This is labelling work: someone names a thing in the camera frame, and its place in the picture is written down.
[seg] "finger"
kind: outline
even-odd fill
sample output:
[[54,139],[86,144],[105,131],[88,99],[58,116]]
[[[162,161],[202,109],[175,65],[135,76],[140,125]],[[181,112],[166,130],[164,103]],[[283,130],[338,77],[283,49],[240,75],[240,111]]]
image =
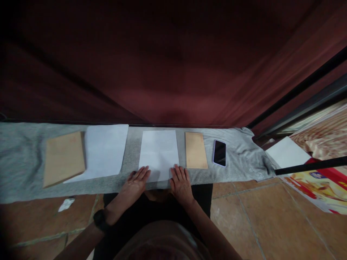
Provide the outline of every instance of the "finger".
[[175,164],[175,170],[176,170],[178,180],[182,181],[183,180],[182,173],[181,173],[180,168],[178,167],[177,164]]
[[131,178],[134,176],[134,174],[136,173],[136,171],[132,171],[127,179],[127,181],[131,180]]
[[140,173],[140,175],[138,176],[138,179],[142,179],[145,176],[145,174],[148,172],[149,166],[147,166],[146,168]]
[[177,174],[176,174],[174,168],[170,168],[170,170],[171,170],[171,174],[172,174],[172,180],[177,183],[178,178],[177,178]]
[[145,175],[142,178],[142,181],[146,183],[150,175],[151,175],[151,170],[146,171]]
[[172,191],[175,192],[175,182],[173,179],[170,179],[170,185],[171,185]]
[[141,168],[140,168],[140,170],[138,170],[137,171],[137,173],[135,174],[135,176],[134,176],[134,179],[137,179],[137,177],[141,174],[141,172],[143,171],[143,170],[145,170],[146,168],[144,167],[144,166],[142,166]]
[[189,181],[189,183],[190,183],[189,172],[187,169],[184,169],[184,174],[185,174],[185,177],[187,178],[187,181]]
[[180,168],[180,172],[181,172],[181,174],[182,174],[182,179],[183,179],[184,181],[186,181],[186,180],[187,180],[187,178],[186,178],[186,176],[185,176],[185,173],[184,173],[183,167],[182,167],[182,166],[180,166],[179,168]]

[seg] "phone case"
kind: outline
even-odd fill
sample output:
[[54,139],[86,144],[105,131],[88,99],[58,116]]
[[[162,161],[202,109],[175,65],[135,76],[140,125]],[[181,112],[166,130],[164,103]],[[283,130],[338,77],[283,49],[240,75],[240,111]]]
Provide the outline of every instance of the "phone case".
[[212,159],[212,162],[213,162],[214,164],[216,164],[216,165],[221,166],[221,167],[226,167],[226,166],[227,166],[227,144],[224,143],[224,142],[219,141],[219,142],[225,144],[225,166],[220,165],[220,164],[214,162],[214,150],[215,150],[215,148],[216,148],[216,141],[218,141],[218,140],[215,140],[215,141],[214,141],[214,145],[213,145],[213,159]]

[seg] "wrist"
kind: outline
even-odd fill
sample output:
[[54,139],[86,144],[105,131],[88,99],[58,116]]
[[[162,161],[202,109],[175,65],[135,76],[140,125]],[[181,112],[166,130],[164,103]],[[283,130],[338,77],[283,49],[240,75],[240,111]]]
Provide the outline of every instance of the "wrist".
[[185,211],[189,211],[192,208],[194,208],[195,204],[197,204],[198,202],[193,198],[192,200],[188,201],[187,203],[185,203],[183,206],[183,208],[185,209]]

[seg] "white paper on floor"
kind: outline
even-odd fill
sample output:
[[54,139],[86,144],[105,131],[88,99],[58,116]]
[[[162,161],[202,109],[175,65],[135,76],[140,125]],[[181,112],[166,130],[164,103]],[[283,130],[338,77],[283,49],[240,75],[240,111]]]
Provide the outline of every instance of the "white paper on floor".
[[176,131],[144,131],[138,168],[149,166],[151,175],[147,182],[170,179],[174,164],[179,164]]
[[89,126],[84,138],[87,169],[64,183],[119,174],[128,129],[129,125]]
[[288,136],[267,149],[266,152],[281,168],[301,165],[311,158]]
[[70,199],[66,199],[64,200],[63,204],[60,206],[60,208],[58,209],[58,212],[61,212],[63,210],[66,210],[68,208],[70,208],[71,204],[75,201],[74,198],[70,198]]

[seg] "gray cloth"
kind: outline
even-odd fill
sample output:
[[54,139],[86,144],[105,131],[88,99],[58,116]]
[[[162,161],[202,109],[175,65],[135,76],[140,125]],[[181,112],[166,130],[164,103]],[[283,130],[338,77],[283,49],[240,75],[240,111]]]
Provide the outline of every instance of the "gray cloth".
[[[129,127],[123,165],[119,175],[86,181],[58,184],[42,188],[46,140],[76,131],[86,125],[56,125],[48,123],[0,123],[0,203],[12,203],[42,198],[79,194],[119,192],[129,173],[138,169],[142,132],[146,130],[176,130],[180,165],[186,166],[185,132],[203,133],[208,169],[190,169],[192,184],[230,181],[264,180],[274,176],[265,152],[252,141],[247,128],[164,128]],[[227,166],[212,162],[214,140],[226,143]],[[146,189],[165,189],[169,181],[148,183]]]

